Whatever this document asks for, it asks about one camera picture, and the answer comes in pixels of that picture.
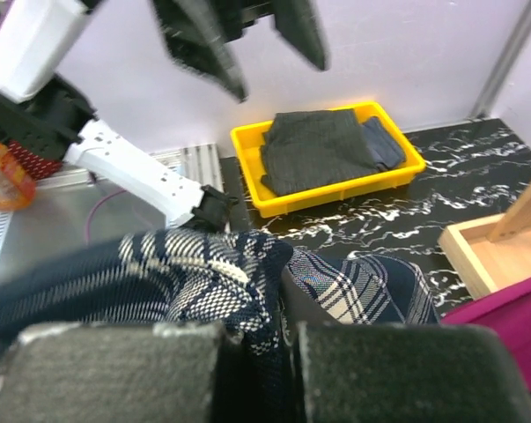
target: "plaid cloth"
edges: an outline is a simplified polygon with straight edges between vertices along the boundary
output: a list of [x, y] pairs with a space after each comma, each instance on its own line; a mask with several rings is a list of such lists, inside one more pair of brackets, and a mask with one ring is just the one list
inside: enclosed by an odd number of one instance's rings
[[259, 232], [174, 229], [92, 246], [0, 285], [0, 355], [35, 323], [220, 320], [244, 335], [259, 379], [262, 410], [256, 412], [280, 421], [287, 396], [273, 314], [287, 265], [342, 322], [435, 321], [423, 278], [411, 264], [381, 257], [330, 263]]
[[287, 267], [296, 284], [341, 323], [439, 321], [420, 268], [399, 258], [328, 260], [295, 249]]

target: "magenta cloth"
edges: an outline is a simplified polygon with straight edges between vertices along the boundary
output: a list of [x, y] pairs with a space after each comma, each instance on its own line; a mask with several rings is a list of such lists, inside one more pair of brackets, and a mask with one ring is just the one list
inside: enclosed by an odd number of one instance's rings
[[531, 278], [463, 305], [441, 322], [476, 324], [496, 331], [531, 391]]

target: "plastic bottle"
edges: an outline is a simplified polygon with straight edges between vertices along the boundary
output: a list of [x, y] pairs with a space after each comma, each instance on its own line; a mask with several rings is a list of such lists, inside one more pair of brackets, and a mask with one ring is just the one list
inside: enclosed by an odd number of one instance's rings
[[36, 182], [0, 143], [0, 211], [27, 207], [34, 199]]

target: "black marble table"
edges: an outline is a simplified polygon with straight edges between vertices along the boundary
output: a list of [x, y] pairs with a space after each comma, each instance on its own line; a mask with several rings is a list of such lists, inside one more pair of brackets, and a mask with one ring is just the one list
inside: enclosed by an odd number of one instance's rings
[[395, 255], [418, 264], [445, 313], [470, 296], [438, 245], [447, 225], [504, 212], [531, 181], [531, 151], [500, 120], [406, 134], [427, 168], [406, 187], [262, 219], [237, 159], [221, 160], [225, 188], [243, 197], [232, 229], [274, 234], [324, 256]]

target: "yellow tray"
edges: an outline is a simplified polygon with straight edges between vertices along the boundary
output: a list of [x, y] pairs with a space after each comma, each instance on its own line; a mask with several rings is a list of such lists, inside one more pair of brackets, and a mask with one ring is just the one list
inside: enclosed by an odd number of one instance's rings
[[267, 132], [273, 121], [254, 123], [234, 128], [232, 141], [246, 179], [247, 187], [254, 206], [264, 218], [295, 212], [315, 205], [361, 196], [382, 189], [396, 188], [410, 183], [416, 174], [423, 172], [425, 161], [410, 141], [400, 132], [387, 112], [376, 102], [366, 101], [331, 110], [353, 108], [357, 119], [363, 123], [378, 116], [382, 126], [398, 142], [406, 154], [406, 161], [397, 169], [372, 174], [349, 181], [333, 183], [324, 187], [300, 191], [288, 196], [278, 197], [261, 183], [265, 174], [260, 147], [265, 144], [263, 133]]

